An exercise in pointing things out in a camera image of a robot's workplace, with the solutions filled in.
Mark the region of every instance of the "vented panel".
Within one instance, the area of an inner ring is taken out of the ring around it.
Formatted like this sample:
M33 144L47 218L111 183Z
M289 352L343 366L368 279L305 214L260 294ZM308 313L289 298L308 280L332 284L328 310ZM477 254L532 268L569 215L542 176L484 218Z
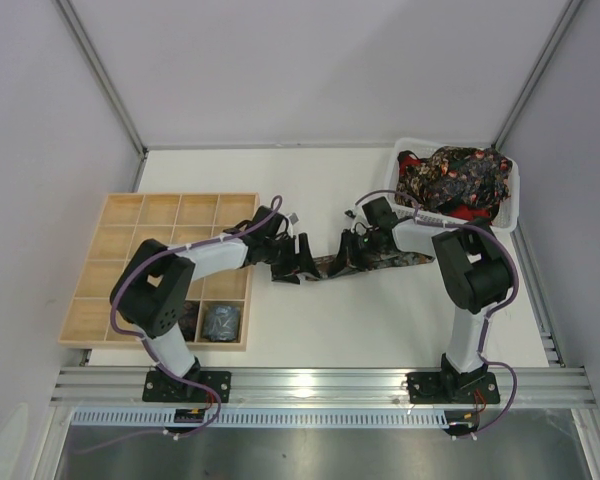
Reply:
M213 412L205 416L209 419ZM72 425L175 427L173 408L78 408ZM217 428L446 428L442 410L223 408Z

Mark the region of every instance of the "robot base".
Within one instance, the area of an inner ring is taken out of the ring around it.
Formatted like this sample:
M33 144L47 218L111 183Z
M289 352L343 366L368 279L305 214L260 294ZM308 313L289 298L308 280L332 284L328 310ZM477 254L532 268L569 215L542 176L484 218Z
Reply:
M215 390L222 403L229 401L231 372L202 370L198 382ZM206 404L209 401L209 396L204 390L177 382L160 370L151 370L145 378L142 401L148 403Z
M500 392L496 376L487 372L481 380L472 384L471 389L456 391L448 395L445 391L440 372L414 372L407 374L407 391L414 405L475 405L474 393L479 391L487 405L500 403Z
M497 405L500 392L496 376L482 365L471 372L460 373L442 355L438 372L412 372L407 374L407 391L414 405Z

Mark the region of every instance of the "wooden tray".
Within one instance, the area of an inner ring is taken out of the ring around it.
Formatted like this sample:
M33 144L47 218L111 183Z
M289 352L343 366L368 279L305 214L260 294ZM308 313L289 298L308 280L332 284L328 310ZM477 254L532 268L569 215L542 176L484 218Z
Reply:
M91 242L59 343L73 348L142 348L133 337L110 329L109 294L142 241L164 244L196 242L251 219L257 194L115 194L109 195ZM252 267L210 275L189 287L188 301L200 302L194 341L196 349L246 349ZM241 310L235 342L210 342L201 336L204 314L214 304ZM118 324L132 328L118 315Z

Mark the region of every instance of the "black mounting bracket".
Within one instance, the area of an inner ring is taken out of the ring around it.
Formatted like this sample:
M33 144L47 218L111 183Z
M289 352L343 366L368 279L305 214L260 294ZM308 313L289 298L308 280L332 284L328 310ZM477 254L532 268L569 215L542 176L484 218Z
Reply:
M482 398L479 403L500 404L500 392L496 376L486 372L482 378L471 384L470 388L456 390L449 395L444 387L442 372L413 372L407 374L407 392L414 405L475 405L476 392Z
M231 372L202 370L198 383L214 390L222 400L229 401ZM147 373L142 391L142 401L148 403L201 403L209 402L209 395L202 389L189 387L174 380L160 370Z

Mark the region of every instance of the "red fabric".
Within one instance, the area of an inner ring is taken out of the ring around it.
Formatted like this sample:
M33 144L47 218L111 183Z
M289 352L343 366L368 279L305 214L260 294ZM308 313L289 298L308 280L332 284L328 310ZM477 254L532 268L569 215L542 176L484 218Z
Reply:
M414 167L421 163L420 159L411 155L406 155L405 158L400 161L400 175L404 175L404 171L407 167Z
M459 218L461 220L475 220L476 218L491 218L489 212L481 208L470 208L466 205L460 205L458 208L449 213L450 217Z

